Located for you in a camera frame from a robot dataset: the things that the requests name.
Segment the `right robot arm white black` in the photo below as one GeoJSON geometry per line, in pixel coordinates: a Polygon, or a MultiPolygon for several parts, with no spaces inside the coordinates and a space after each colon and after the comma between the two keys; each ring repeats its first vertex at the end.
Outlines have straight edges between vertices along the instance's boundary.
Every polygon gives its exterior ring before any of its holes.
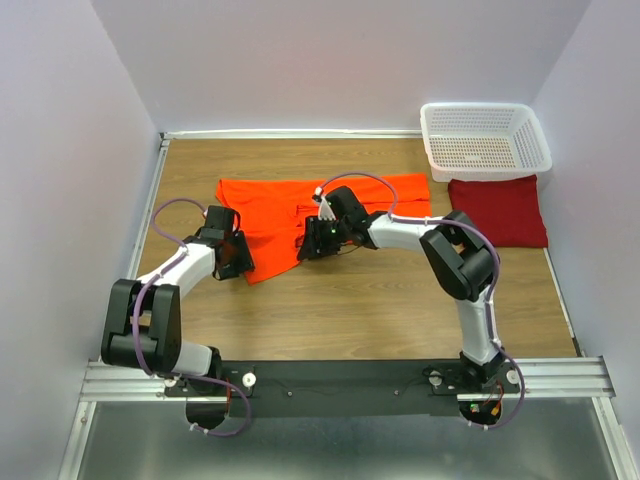
{"type": "Polygon", "coordinates": [[[500,260],[469,217],[461,211],[424,218],[368,212],[348,187],[329,194],[318,188],[313,200],[318,213],[305,219],[297,259],[333,256],[348,244],[425,255],[438,284],[456,303],[462,384],[474,392],[493,384],[505,361],[493,305],[500,260]]]}

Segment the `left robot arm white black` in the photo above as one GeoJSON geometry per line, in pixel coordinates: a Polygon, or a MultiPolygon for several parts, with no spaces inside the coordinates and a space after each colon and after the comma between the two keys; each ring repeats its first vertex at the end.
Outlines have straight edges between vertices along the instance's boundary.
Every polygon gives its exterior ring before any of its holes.
{"type": "Polygon", "coordinates": [[[195,234],[166,237],[177,243],[168,260],[111,287],[101,359],[148,375],[187,377],[197,393],[209,395],[223,379],[221,354],[183,339],[181,301],[205,278],[235,279],[252,272],[254,262],[241,215],[232,208],[211,205],[195,234]]]}

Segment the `orange t shirt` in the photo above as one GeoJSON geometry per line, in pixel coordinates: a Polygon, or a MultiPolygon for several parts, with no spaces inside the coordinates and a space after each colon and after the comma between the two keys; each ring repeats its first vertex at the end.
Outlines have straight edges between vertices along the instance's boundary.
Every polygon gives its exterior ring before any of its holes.
{"type": "MultiPolygon", "coordinates": [[[[398,196],[394,212],[424,217],[432,213],[428,179],[424,173],[386,176],[385,183],[368,177],[343,177],[325,187],[330,192],[349,187],[370,213],[386,211],[398,196]]],[[[221,205],[240,214],[255,269],[246,274],[256,285],[295,268],[302,245],[304,222],[318,206],[312,195],[319,180],[254,181],[221,179],[216,198],[221,205]]]]}

